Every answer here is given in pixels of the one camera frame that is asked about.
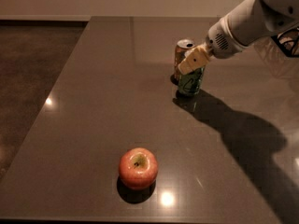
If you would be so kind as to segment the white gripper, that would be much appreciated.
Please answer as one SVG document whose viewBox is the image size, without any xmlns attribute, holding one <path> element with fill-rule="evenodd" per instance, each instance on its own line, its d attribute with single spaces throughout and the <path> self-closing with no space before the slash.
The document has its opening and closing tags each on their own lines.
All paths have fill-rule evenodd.
<svg viewBox="0 0 299 224">
<path fill-rule="evenodd" d="M 211 55 L 217 59 L 228 59 L 242 52 L 246 46 L 237 41 L 225 16 L 212 25 L 206 35 L 206 43 L 195 45 L 193 42 L 178 42 L 177 48 L 184 51 L 185 58 L 177 65 L 181 75 L 188 75 L 208 64 Z"/>
</svg>

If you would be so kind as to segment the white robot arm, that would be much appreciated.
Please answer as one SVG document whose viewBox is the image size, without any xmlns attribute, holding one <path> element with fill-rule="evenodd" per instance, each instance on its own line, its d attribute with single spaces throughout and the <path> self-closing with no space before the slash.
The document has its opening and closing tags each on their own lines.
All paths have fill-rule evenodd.
<svg viewBox="0 0 299 224">
<path fill-rule="evenodd" d="M 299 0 L 244 0 L 212 25 L 202 45 L 178 65 L 182 75 L 206 66 L 211 57 L 227 59 L 256 40 L 278 35 L 297 25 Z"/>
</svg>

